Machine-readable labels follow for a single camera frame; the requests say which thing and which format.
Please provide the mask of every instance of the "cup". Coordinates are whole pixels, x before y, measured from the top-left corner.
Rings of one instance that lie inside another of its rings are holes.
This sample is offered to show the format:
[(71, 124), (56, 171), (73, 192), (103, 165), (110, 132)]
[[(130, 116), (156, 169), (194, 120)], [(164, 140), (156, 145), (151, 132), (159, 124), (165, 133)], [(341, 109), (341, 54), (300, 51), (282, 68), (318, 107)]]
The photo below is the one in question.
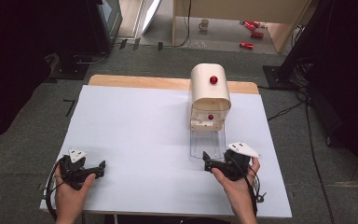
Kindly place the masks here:
[(201, 23), (199, 24), (199, 29), (201, 31), (207, 31), (208, 30), (208, 23), (209, 23), (209, 21), (207, 19), (202, 19)]

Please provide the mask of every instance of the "gray carpet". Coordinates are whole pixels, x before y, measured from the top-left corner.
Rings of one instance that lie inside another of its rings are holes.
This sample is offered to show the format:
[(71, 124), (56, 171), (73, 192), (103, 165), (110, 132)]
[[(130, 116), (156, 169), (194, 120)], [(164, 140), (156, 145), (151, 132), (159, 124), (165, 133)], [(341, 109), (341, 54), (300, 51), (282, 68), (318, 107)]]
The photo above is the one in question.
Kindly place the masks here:
[[(92, 75), (189, 78), (198, 63), (220, 63), (228, 80), (267, 86), (262, 65), (281, 65), (283, 61), (281, 55), (116, 47), (104, 61), (89, 67), (83, 81), (41, 84), (9, 130), (0, 136), (0, 223), (53, 223), (49, 214), (38, 209), (42, 198), (38, 187), (48, 178), (72, 116), (71, 103), (65, 100), (77, 100), (81, 86)], [(298, 103), (290, 91), (260, 93), (268, 118)], [(345, 148), (327, 147), (318, 115), (314, 108), (308, 110), (315, 158), (334, 221), (358, 223), (358, 185), (351, 185), (358, 183), (358, 159)], [(312, 159), (305, 112), (301, 105), (269, 122), (293, 218), (260, 218), (259, 223), (332, 223)], [(103, 223), (102, 215), (87, 214), (86, 218), (87, 223)]]

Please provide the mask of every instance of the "red button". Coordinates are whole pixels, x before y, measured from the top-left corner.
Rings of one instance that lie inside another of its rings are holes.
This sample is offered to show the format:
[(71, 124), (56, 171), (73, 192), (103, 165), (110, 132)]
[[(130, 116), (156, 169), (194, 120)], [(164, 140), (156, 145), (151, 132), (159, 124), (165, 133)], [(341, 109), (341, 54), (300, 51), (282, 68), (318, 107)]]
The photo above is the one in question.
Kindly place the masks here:
[(213, 76), (211, 78), (209, 78), (209, 81), (211, 82), (211, 84), (216, 84), (217, 83), (217, 77), (216, 76)]

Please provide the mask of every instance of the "hand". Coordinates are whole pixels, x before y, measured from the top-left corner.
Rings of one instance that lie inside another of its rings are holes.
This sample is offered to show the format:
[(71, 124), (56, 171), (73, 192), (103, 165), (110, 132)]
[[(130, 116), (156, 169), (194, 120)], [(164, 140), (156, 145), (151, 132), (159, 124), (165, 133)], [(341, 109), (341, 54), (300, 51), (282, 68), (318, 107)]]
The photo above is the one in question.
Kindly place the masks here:
[[(251, 185), (254, 184), (255, 173), (260, 169), (260, 163), (257, 158), (252, 158), (252, 170), (248, 169), (247, 178)], [(231, 181), (217, 168), (212, 169), (212, 173), (216, 180), (223, 186), (231, 209), (234, 215), (239, 219), (241, 224), (257, 223), (254, 209), (252, 206), (252, 198), (249, 194), (248, 185), (245, 179)]]
[(60, 165), (55, 171), (56, 194), (55, 203), (57, 207), (56, 223), (75, 223), (77, 217), (83, 211), (84, 203), (89, 189), (94, 183), (95, 174), (87, 176), (81, 190), (75, 190), (66, 183), (62, 183)]

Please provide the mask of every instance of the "white table surface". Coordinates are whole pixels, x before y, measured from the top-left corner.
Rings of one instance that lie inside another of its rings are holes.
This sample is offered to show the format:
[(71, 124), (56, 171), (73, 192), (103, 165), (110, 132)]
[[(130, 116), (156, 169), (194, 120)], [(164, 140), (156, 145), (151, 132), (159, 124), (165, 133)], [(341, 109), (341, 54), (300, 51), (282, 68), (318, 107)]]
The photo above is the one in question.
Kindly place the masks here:
[[(260, 194), (267, 194), (257, 215), (291, 217), (261, 96), (231, 93), (230, 98), (227, 142), (245, 142), (262, 155)], [(83, 86), (57, 159), (71, 148), (88, 153), (85, 168), (106, 161), (85, 211), (233, 216), (223, 188), (203, 162), (189, 158), (188, 126), (188, 91)], [(47, 209), (45, 201), (40, 208)]]

